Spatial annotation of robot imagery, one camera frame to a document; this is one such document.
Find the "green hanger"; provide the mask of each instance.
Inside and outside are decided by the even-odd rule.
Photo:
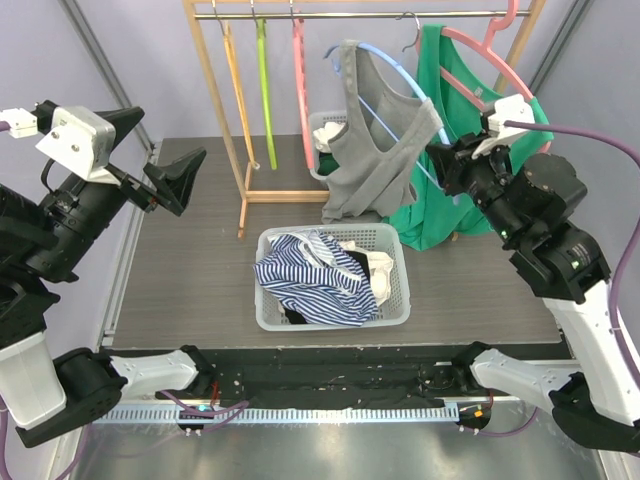
[[[271,102],[269,100],[269,72],[267,69],[267,48],[266,48],[266,22],[264,18],[258,19],[258,61],[260,63],[260,89],[262,91],[262,110],[264,111],[264,129],[267,135],[267,150],[269,151],[269,162],[271,169],[278,169],[278,159],[276,158],[276,146],[273,142],[273,131],[271,129]]]

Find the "laundry basket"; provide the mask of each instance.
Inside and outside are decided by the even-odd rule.
[[[318,152],[315,147],[313,132],[324,127],[327,122],[347,123],[347,112],[344,110],[337,110],[335,112],[317,112],[309,115],[309,135],[311,135],[311,145],[313,149],[313,168],[309,170],[309,173],[311,173],[313,178],[323,184],[326,184],[327,181],[325,177],[318,174],[318,168],[320,167],[320,152]]]
[[[386,252],[394,261],[391,271],[391,297],[378,308],[378,315],[365,322],[361,327],[389,327],[400,325],[409,318],[411,305],[409,304],[409,280],[404,264],[402,245],[395,228],[383,223],[362,223],[353,225],[316,225],[306,227],[271,228],[262,232],[258,239],[256,262],[262,260],[271,251],[268,237],[278,233],[299,232],[304,230],[318,230],[338,241],[354,240],[356,246],[369,251]],[[280,312],[278,300],[262,288],[256,281],[256,320],[265,330],[270,331],[307,331],[334,330],[340,328],[354,328],[337,325],[291,325]]]

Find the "pink hanger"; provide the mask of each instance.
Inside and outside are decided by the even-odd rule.
[[[527,85],[522,81],[518,74],[513,71],[513,69],[507,64],[507,62],[500,58],[491,49],[491,45],[493,44],[493,39],[496,35],[496,32],[499,32],[511,26],[513,20],[516,18],[518,3],[519,0],[509,0],[509,8],[507,9],[507,14],[502,18],[491,19],[491,21],[489,22],[489,27],[487,28],[487,33],[485,34],[482,43],[478,42],[476,39],[470,37],[466,33],[456,30],[455,28],[444,27],[442,29],[442,35],[465,44],[467,47],[471,48],[472,50],[486,58],[491,63],[491,65],[493,65],[507,79],[507,81],[509,81],[509,83],[513,85],[513,87],[516,89],[516,92],[522,94],[527,102],[531,102],[531,100],[533,99],[531,90],[529,90]],[[418,53],[420,52],[420,44],[420,41],[416,44]],[[440,67],[440,75],[442,75],[442,78],[444,78],[447,83],[449,83],[453,88],[460,92],[460,94],[462,94],[467,100],[469,100],[469,102],[471,102],[471,104],[473,104],[476,108],[478,108],[479,110],[484,109],[484,102],[476,97],[474,93],[466,87],[466,85],[460,82],[460,80],[455,78],[451,74],[451,72],[446,70],[444,67]],[[549,145],[549,142],[543,145],[542,148],[540,148],[540,152],[546,152],[549,149]]]
[[[290,0],[291,20],[293,22],[293,59],[296,70],[296,90],[300,109],[300,125],[302,126],[302,144],[307,168],[314,168],[313,150],[311,147],[311,128],[309,126],[309,105],[307,103],[307,86],[304,68],[304,20],[293,18],[293,0]]]

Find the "green tank top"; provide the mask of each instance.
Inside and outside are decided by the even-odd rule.
[[[440,66],[476,93],[484,103],[494,102],[502,96],[484,85],[469,70],[453,41],[442,36],[441,31],[442,25],[426,25],[422,29],[417,81],[424,93],[433,100],[449,140],[455,143],[466,133],[480,132],[480,115],[475,106],[440,76]],[[549,123],[537,99],[531,101],[531,108],[537,123]],[[514,143],[511,146],[514,173],[527,158],[552,139],[551,133],[529,132]],[[425,153],[422,153],[418,161],[435,178],[433,165]],[[447,239],[452,232],[479,235],[491,231],[489,222],[473,205],[468,195],[461,195],[458,205],[454,205],[452,198],[445,197],[417,166],[412,172],[411,183],[418,194],[417,202],[401,207],[394,215],[385,219],[395,227],[405,245],[416,250],[426,250]]]

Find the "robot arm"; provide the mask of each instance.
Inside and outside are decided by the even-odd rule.
[[[140,108],[93,113],[46,101],[29,113],[0,112],[0,126],[22,138],[44,134],[37,148],[51,158],[41,177],[40,204],[0,185],[0,396],[27,447],[92,422],[119,401],[161,389],[202,396],[213,370],[195,348],[125,359],[83,348],[51,359],[44,312],[60,297],[43,280],[74,282],[73,269],[127,201],[145,212],[158,206],[181,215],[206,152],[166,167],[147,164],[155,190],[109,163],[111,151],[142,119]],[[52,190],[53,162],[72,174]]]
[[[562,327],[581,371],[530,365],[479,342],[453,365],[462,384],[495,388],[538,406],[585,447],[637,452],[640,390],[611,327],[610,270],[595,239],[568,221],[587,189],[556,155],[535,154],[519,172],[511,171],[506,145],[526,131],[504,127],[504,120],[527,109],[519,96],[499,100],[483,115],[480,134],[453,146],[428,146],[427,152],[445,194],[470,195],[503,248],[514,251],[511,263]]]

